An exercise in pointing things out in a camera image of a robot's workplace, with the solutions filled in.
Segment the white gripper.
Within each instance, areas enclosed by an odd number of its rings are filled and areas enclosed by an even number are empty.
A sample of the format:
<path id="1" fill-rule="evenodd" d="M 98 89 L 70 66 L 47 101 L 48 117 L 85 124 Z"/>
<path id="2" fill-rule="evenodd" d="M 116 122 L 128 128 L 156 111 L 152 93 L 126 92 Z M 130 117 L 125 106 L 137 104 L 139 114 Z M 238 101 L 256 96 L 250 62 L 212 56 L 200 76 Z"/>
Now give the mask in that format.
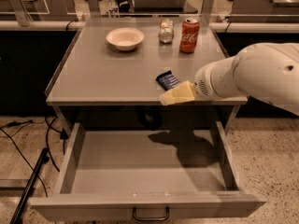
<path id="1" fill-rule="evenodd" d="M 233 79 L 232 59 L 209 63 L 195 74 L 194 86 L 185 81 L 162 94 L 162 105 L 182 104 L 194 101 L 196 93 L 200 99 L 225 99 L 237 96 Z"/>

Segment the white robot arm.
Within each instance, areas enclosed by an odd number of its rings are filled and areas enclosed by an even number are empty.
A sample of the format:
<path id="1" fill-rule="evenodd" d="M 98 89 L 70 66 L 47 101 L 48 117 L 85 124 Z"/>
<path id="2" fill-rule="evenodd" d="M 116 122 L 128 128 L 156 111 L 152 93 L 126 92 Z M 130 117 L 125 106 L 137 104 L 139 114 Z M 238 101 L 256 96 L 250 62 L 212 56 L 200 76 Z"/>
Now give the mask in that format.
<path id="1" fill-rule="evenodd" d="M 299 44 L 257 43 L 200 68 L 194 82 L 179 82 L 162 105 L 251 96 L 299 115 Z"/>

